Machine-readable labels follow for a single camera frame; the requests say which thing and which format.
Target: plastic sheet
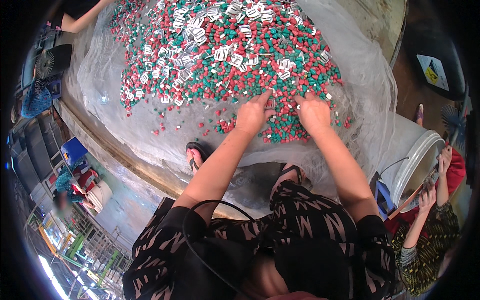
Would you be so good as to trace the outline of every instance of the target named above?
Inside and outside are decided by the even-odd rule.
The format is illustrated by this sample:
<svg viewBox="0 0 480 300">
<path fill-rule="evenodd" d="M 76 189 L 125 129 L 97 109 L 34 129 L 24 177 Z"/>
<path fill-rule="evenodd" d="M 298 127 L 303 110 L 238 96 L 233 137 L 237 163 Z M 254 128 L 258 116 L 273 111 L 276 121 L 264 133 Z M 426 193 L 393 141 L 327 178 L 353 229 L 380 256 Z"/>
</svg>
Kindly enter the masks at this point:
<svg viewBox="0 0 480 300">
<path fill-rule="evenodd" d="M 396 83 L 378 43 L 369 41 L 355 24 L 353 18 L 335 1 L 298 0 L 331 49 L 335 64 L 339 67 L 343 87 L 338 84 L 329 88 L 336 101 L 340 121 L 347 116 L 354 122 L 350 128 L 334 126 L 356 161 L 370 180 L 383 156 L 388 150 L 393 135 L 394 122 L 387 123 L 387 112 L 396 109 Z M 70 76 L 70 88 L 81 88 L 81 99 L 88 111 L 94 114 L 106 128 L 122 143 L 125 143 L 141 159 L 157 166 L 171 168 L 174 172 L 191 173 L 185 159 L 185 144 L 194 138 L 216 148 L 225 138 L 212 132 L 213 123 L 218 120 L 216 110 L 226 108 L 221 118 L 229 119 L 241 103 L 215 102 L 205 99 L 210 108 L 204 110 L 200 101 L 181 107 L 181 113 L 169 112 L 164 119 L 158 117 L 154 108 L 163 109 L 157 98 L 145 97 L 148 104 L 139 103 L 132 108 L 133 114 L 119 103 L 121 71 L 125 68 L 125 48 L 113 41 L 108 28 L 113 6 L 110 5 L 98 17 L 93 36 L 86 30 L 75 41 Z M 151 133 L 163 122 L 167 128 L 159 136 Z M 210 129 L 202 137 L 205 129 Z M 335 197 L 336 189 L 324 158 L 314 142 L 301 141 L 288 144 L 264 144 L 262 138 L 254 138 L 246 150 L 239 167 L 265 162 L 292 162 L 303 168 L 312 181 L 314 191 Z M 236 181 L 230 187 L 228 198 L 236 202 L 235 194 L 245 194 L 243 185 Z"/>
</svg>

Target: blue plastic stool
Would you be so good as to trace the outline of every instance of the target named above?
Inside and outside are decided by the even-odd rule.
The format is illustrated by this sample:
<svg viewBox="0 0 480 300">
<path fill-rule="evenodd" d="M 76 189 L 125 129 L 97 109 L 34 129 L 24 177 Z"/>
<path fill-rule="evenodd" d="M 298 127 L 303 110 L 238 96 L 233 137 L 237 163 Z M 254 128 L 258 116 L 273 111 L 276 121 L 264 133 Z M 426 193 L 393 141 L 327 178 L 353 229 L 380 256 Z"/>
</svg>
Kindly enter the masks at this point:
<svg viewBox="0 0 480 300">
<path fill-rule="evenodd" d="M 394 211 L 396 207 L 390 199 L 390 191 L 388 190 L 387 186 L 379 180 L 377 180 L 375 184 L 375 200 L 377 202 L 380 215 L 384 220 L 387 220 L 389 213 Z"/>
<path fill-rule="evenodd" d="M 52 100 L 60 98 L 61 97 L 61 79 L 52 81 L 48 85 L 48 90 L 50 91 L 50 94 L 52 95 Z"/>
<path fill-rule="evenodd" d="M 67 164 L 71 166 L 77 159 L 84 156 L 88 150 L 82 145 L 82 143 L 76 138 L 70 139 L 68 142 L 62 145 L 60 148 L 63 157 L 67 160 Z"/>
</svg>

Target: warning label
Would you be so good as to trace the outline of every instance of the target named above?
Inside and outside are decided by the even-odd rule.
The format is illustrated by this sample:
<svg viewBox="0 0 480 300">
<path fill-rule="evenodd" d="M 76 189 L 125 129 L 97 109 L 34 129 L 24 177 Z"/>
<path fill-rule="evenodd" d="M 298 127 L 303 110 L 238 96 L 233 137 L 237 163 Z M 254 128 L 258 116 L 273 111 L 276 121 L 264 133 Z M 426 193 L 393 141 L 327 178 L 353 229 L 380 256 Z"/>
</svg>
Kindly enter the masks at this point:
<svg viewBox="0 0 480 300">
<path fill-rule="evenodd" d="M 435 57 L 420 54 L 417 54 L 417 59 L 420 62 L 420 66 L 425 74 L 427 82 L 449 91 L 447 77 L 442 62 Z"/>
</svg>

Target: blue floral shirt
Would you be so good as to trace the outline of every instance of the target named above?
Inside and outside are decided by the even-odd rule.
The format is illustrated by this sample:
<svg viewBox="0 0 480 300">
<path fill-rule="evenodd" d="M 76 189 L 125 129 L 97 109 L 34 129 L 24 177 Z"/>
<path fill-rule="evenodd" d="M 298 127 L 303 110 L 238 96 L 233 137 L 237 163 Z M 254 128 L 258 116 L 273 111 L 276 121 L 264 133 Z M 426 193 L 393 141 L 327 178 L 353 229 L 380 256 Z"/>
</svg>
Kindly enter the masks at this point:
<svg viewBox="0 0 480 300">
<path fill-rule="evenodd" d="M 77 161 L 73 163 L 73 165 L 70 166 L 70 169 L 72 171 L 75 170 L 83 162 L 84 160 L 82 158 L 79 158 Z M 66 166 L 62 167 L 60 170 L 59 176 L 57 178 L 57 181 L 55 182 L 57 191 L 59 192 L 67 191 L 67 199 L 70 202 L 82 202 L 84 200 L 82 196 L 73 194 L 72 183 L 70 182 L 71 179 L 72 179 L 72 175 L 68 171 L 67 167 Z"/>
</svg>

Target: plastic pellet pile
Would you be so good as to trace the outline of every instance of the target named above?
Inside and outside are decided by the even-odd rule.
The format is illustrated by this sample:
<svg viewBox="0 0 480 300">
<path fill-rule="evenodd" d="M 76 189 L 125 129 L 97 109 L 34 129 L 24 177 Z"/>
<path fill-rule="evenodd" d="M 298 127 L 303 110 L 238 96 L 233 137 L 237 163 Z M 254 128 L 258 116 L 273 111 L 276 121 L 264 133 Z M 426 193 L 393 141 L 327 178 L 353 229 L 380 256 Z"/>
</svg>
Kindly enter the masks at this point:
<svg viewBox="0 0 480 300">
<path fill-rule="evenodd" d="M 236 105 L 273 88 L 267 106 L 276 114 L 267 121 L 270 127 L 258 134 L 265 143 L 308 140 L 293 109 L 293 97 L 307 91 L 327 100 L 332 125 L 350 127 L 351 118 L 340 120 L 327 91 L 329 85 L 342 84 L 339 69 L 320 30 L 297 3 L 161 0 L 149 4 L 150 0 L 121 0 L 110 24 L 114 39 L 126 47 L 120 103 L 127 117 L 146 94 L 164 105 L 154 108 L 163 119 L 174 110 L 181 113 L 182 106 L 201 104 L 208 110 L 206 99 Z M 215 114 L 221 117 L 224 111 Z M 219 119 L 211 128 L 227 133 L 235 127 L 236 116 L 222 117 L 227 120 Z M 205 125 L 198 123 L 199 128 Z M 178 124 L 170 127 L 181 129 Z M 167 128 L 162 122 L 152 133 Z"/>
</svg>

